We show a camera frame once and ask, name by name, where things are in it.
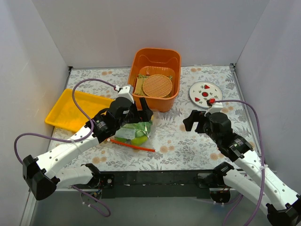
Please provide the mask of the clear zip top bag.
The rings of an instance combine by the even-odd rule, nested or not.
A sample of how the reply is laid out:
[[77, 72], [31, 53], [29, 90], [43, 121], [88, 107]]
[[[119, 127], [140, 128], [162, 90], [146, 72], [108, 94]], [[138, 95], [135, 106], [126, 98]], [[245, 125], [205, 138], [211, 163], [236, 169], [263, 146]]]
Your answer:
[[106, 141], [134, 150], [155, 152], [153, 140], [160, 124], [162, 113], [154, 111], [150, 121], [126, 124]]

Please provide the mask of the green fake pear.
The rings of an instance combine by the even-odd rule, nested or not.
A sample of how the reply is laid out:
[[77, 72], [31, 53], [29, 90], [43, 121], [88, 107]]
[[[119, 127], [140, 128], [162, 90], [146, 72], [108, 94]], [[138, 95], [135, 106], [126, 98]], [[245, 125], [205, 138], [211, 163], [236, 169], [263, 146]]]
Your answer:
[[134, 139], [132, 139], [131, 145], [135, 145], [135, 146], [141, 146], [142, 144], [144, 144], [146, 141], [148, 140], [147, 136], [141, 136], [141, 137], [135, 137]]

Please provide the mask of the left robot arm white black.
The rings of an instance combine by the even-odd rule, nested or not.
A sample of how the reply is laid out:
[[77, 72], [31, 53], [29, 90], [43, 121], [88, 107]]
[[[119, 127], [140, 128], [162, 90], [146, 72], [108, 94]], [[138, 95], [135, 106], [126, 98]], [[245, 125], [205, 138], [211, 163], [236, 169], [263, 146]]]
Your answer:
[[88, 121], [77, 133], [54, 149], [33, 158], [23, 159], [23, 178], [36, 200], [49, 197], [57, 188], [86, 185], [96, 188], [100, 183], [100, 171], [91, 163], [77, 168], [65, 169], [65, 165], [115, 135], [121, 127], [130, 123], [149, 122], [153, 115], [145, 98], [140, 98], [142, 106], [125, 97], [118, 97]]

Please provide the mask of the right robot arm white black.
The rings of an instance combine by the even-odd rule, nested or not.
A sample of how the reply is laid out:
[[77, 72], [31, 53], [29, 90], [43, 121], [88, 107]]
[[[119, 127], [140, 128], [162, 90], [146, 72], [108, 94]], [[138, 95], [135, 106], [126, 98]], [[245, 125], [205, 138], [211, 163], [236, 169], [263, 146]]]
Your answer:
[[226, 162], [213, 170], [213, 183], [218, 187], [229, 186], [253, 202], [256, 207], [245, 223], [249, 225], [261, 210], [273, 226], [296, 226], [301, 221], [301, 196], [289, 188], [258, 156], [253, 147], [233, 132], [227, 115], [193, 110], [183, 120], [186, 131], [197, 123], [196, 132], [207, 134], [219, 151], [247, 175], [242, 176]]

